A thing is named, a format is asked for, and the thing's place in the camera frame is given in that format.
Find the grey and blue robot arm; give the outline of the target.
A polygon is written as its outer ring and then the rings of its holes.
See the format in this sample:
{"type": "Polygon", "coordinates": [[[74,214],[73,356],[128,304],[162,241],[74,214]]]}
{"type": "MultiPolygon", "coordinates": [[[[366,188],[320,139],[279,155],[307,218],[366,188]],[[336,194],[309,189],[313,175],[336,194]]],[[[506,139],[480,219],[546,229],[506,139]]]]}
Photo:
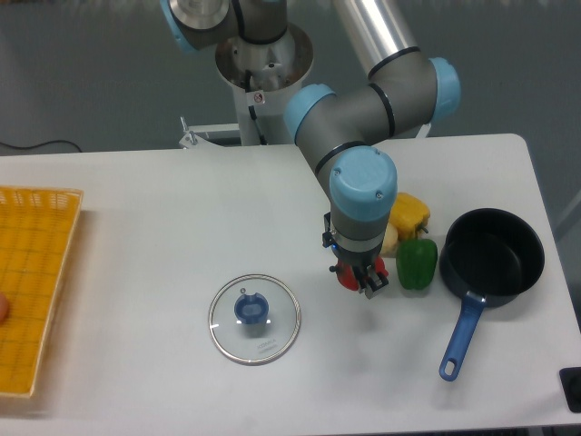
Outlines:
{"type": "Polygon", "coordinates": [[[372,298],[387,286],[380,258],[397,173],[378,143],[454,113],[461,88],[445,59],[427,58],[393,1],[338,1],[335,9],[366,73],[345,95],[305,85],[308,36],[283,1],[164,1],[185,51],[215,50],[244,144],[296,144],[330,201],[322,243],[347,289],[372,298]]]}

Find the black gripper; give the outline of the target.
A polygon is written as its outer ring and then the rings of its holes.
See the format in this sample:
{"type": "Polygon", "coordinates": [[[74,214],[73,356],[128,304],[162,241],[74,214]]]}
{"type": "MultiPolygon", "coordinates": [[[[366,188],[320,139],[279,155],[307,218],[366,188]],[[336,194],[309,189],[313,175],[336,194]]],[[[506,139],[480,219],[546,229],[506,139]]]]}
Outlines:
{"type": "Polygon", "coordinates": [[[330,213],[323,215],[323,222],[322,246],[330,248],[339,261],[350,267],[357,292],[369,300],[379,295],[389,285],[389,273],[384,266],[376,265],[382,234],[367,240],[353,240],[335,228],[330,213]]]}

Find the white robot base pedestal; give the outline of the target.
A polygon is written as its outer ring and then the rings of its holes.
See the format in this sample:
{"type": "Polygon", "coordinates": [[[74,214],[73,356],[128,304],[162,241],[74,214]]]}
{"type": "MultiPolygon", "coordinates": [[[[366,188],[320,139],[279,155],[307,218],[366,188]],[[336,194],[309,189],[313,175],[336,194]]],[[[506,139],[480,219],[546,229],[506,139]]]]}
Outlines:
{"type": "Polygon", "coordinates": [[[215,61],[231,87],[241,143],[292,143],[283,114],[312,68],[313,48],[307,34],[289,24],[284,35],[268,45],[233,37],[217,45],[215,61]]]}

